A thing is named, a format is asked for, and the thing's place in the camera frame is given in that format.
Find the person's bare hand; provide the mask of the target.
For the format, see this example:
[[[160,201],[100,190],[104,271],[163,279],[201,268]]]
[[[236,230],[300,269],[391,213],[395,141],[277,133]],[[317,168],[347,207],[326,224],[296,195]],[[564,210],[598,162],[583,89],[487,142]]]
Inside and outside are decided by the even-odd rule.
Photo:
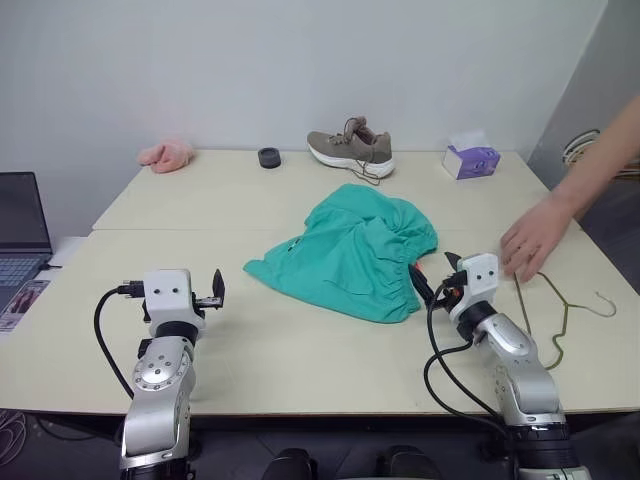
[[[552,192],[522,215],[500,240],[504,273],[529,281],[562,240],[574,213],[569,198]]]

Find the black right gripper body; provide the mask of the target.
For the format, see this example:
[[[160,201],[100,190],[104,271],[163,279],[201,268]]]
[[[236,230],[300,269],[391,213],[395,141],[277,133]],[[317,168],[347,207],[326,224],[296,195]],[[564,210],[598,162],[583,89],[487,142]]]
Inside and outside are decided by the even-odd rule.
[[[434,310],[452,310],[464,296],[464,287],[467,285],[467,273],[456,272],[445,278],[441,284],[440,293],[434,297]]]

